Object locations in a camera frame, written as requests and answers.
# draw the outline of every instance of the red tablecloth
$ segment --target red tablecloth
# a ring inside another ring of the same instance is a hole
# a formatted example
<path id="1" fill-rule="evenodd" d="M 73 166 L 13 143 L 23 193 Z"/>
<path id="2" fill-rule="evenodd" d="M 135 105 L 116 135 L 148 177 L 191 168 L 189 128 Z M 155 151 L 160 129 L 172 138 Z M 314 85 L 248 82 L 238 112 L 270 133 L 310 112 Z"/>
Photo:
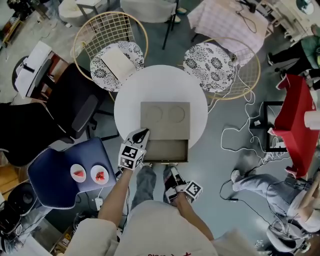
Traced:
<path id="1" fill-rule="evenodd" d="M 318 130 L 305 126 L 305 112 L 315 111 L 316 108 L 303 77 L 287 74 L 278 88 L 286 89 L 287 94 L 273 131 L 283 138 L 292 159 L 293 166 L 287 167 L 287 171 L 300 178 L 308 172 L 319 138 Z"/>

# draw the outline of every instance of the wall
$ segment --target wall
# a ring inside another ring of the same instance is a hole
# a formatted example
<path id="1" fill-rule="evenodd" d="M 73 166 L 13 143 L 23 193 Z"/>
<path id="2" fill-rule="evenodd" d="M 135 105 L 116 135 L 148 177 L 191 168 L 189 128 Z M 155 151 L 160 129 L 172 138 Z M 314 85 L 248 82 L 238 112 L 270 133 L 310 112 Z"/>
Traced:
<path id="1" fill-rule="evenodd" d="M 14 12 L 13 9 L 8 7 L 7 0 L 0 0 L 0 30 L 3 29 Z"/>

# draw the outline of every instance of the white cylinder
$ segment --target white cylinder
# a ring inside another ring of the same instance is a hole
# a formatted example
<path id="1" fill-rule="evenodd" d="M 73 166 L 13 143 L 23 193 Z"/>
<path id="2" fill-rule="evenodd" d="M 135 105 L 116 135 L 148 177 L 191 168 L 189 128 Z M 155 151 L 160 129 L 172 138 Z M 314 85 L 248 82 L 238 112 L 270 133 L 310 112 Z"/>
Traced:
<path id="1" fill-rule="evenodd" d="M 320 130 L 320 111 L 307 111 L 304 113 L 305 127 L 310 130 Z"/>

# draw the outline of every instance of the red food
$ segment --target red food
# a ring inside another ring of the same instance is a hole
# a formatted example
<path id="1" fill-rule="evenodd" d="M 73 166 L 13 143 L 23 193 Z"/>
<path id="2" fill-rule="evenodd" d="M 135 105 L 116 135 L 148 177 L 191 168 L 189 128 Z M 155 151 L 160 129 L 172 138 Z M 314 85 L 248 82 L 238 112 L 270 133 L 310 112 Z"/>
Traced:
<path id="1" fill-rule="evenodd" d="M 85 173 L 84 173 L 83 170 L 77 170 L 73 174 L 76 175 L 76 176 L 79 176 L 79 177 L 84 177 L 85 176 Z"/>
<path id="2" fill-rule="evenodd" d="M 97 181 L 104 181 L 105 180 L 105 174 L 103 171 L 100 171 L 96 174 L 95 179 Z"/>

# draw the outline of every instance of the white t-shirt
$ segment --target white t-shirt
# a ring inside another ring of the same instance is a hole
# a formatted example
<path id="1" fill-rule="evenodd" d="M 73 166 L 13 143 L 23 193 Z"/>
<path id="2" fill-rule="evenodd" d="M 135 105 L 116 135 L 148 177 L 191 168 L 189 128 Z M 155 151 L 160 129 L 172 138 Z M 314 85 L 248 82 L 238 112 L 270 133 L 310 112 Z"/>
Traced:
<path id="1" fill-rule="evenodd" d="M 209 241 L 177 208 L 150 200 L 131 212 L 120 242 L 114 223 L 86 219 L 80 223 L 64 255 L 257 256 L 253 246 L 235 233 Z"/>
<path id="2" fill-rule="evenodd" d="M 303 221 L 302 218 L 298 214 L 298 208 L 307 191 L 302 190 L 292 201 L 289 210 L 287 212 L 288 217 L 293 218 L 297 221 L 301 227 L 303 227 L 306 231 L 313 233 L 320 230 L 320 199 L 314 198 L 311 201 L 313 212 L 307 221 Z"/>

